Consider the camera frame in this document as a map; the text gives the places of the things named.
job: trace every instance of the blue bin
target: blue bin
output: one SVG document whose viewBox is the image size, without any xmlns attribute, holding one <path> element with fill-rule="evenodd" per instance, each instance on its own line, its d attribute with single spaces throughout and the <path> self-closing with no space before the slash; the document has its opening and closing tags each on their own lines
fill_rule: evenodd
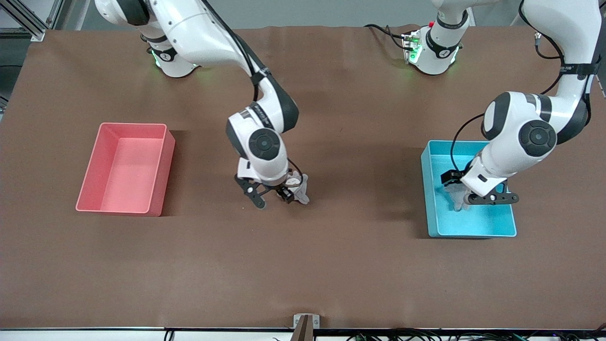
<svg viewBox="0 0 606 341">
<path fill-rule="evenodd" d="M 431 237 L 495 238 L 515 237 L 516 223 L 511 205 L 477 205 L 455 212 L 440 175 L 453 169 L 450 160 L 452 141 L 431 140 L 421 155 L 427 226 Z M 460 169 L 488 143 L 457 141 L 454 160 Z"/>
</svg>

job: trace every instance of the brown tabletop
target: brown tabletop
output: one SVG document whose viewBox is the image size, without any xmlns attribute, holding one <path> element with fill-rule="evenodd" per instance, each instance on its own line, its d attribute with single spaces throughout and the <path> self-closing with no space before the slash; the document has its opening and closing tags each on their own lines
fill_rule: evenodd
<svg viewBox="0 0 606 341">
<path fill-rule="evenodd" d="M 362 28 L 242 36 L 301 109 L 284 134 L 308 206 L 233 181 L 227 118 L 250 103 L 235 67 L 170 79 L 136 32 L 47 33 L 0 124 L 0 326 L 594 328 L 606 317 L 606 101 L 576 139 L 513 177 L 515 238 L 432 239 L 420 155 L 505 90 L 540 92 L 557 61 L 526 27 L 471 28 L 426 76 Z M 159 218 L 78 213 L 102 122 L 166 123 L 176 149 Z M 480 140 L 479 124 L 462 139 Z"/>
</svg>

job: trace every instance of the pink plastic tray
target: pink plastic tray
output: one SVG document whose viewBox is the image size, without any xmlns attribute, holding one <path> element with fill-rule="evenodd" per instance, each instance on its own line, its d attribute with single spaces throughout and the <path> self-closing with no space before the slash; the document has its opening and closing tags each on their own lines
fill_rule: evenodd
<svg viewBox="0 0 606 341">
<path fill-rule="evenodd" d="M 165 124 L 102 123 L 76 210 L 160 216 L 174 149 Z"/>
</svg>

